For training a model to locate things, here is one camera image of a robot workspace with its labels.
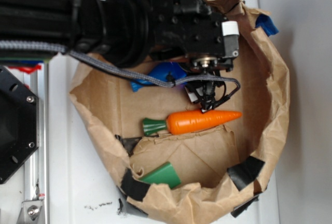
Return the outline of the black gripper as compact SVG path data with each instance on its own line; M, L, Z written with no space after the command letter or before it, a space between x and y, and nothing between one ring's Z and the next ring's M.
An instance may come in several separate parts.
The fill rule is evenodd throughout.
M239 29L205 0L112 0L121 40L112 63L128 68L146 57L184 63L191 71L231 71L239 54Z

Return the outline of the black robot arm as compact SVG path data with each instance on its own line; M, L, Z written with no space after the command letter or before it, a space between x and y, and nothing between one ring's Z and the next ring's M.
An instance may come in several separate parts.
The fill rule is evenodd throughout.
M62 44L120 68L146 57L231 70L239 29L205 0L1 0L1 39Z

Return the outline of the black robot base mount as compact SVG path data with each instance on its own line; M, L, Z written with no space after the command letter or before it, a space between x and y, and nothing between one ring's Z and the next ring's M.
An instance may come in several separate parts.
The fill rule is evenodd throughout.
M36 95L6 67L1 66L1 184L5 184L34 153L37 105L27 101Z

